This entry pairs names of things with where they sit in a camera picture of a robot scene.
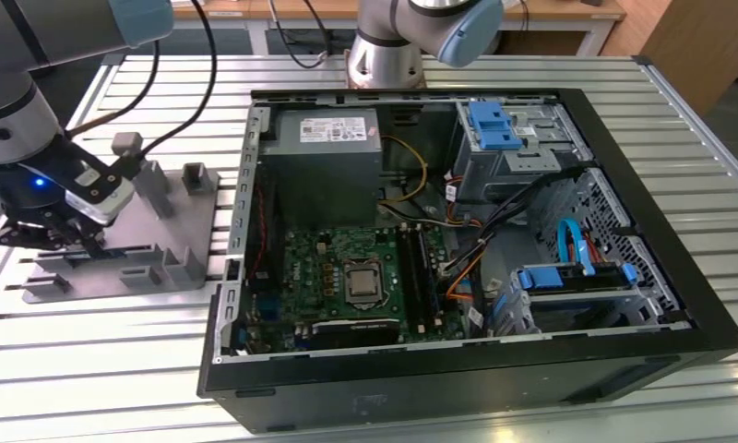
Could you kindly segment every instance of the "power supply label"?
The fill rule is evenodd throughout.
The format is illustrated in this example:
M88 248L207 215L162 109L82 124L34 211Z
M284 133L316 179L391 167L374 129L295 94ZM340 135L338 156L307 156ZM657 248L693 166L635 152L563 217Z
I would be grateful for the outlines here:
M306 118L300 122L302 143L366 141L367 122L355 118Z

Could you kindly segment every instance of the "cpu socket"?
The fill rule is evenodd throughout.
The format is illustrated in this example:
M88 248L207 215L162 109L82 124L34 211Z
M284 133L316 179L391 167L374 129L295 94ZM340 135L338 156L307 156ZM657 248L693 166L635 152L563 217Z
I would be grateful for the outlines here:
M346 264L346 301L370 309L383 301L383 277L379 263Z

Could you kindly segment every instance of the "wooden desk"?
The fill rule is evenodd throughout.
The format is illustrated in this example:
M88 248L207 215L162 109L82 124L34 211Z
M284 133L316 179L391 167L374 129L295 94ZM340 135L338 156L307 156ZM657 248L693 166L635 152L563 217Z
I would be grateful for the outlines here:
M312 3L327 28L356 29L359 0L312 0ZM312 13L302 0L276 0L276 8L282 25L287 29L316 29ZM528 0L528 9L530 30L587 33L578 51L578 55L583 56L600 53L613 25L627 17L617 0L604 0L600 7L584 5L579 0ZM206 11L215 28L248 30L252 51L256 55L268 54L266 32L276 27L267 0L211 0L206 5ZM179 28L200 26L194 7L176 9L176 17ZM506 12L502 30L520 30L523 20L524 9L518 5Z

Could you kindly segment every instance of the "yellow wire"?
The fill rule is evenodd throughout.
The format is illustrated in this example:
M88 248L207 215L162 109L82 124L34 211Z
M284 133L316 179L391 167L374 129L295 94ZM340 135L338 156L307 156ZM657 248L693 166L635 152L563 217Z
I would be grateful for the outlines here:
M427 162L424 160L424 157L419 153L419 151L404 140L402 140L395 136L383 136L383 138L394 140L396 143L399 143L406 148L408 148L410 152L416 156L416 160L419 160L419 163L422 163L422 183L419 184L419 187L416 187L416 189L414 189L414 191L403 197L387 198L384 200L380 200L380 203L388 204L388 203L399 203L400 201L406 201L407 199L416 196L416 194L419 194L424 190L427 186Z

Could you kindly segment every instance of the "table leg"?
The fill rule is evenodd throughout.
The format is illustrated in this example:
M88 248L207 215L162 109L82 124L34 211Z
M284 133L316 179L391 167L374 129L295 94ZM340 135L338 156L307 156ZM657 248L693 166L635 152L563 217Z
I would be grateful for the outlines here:
M615 24L616 21L613 20L597 20L595 22L591 31L587 32L587 36L583 39L578 56L594 57L600 54Z
M255 55L270 55L268 38L266 31L268 30L267 20L247 20L247 30L250 31L251 51Z

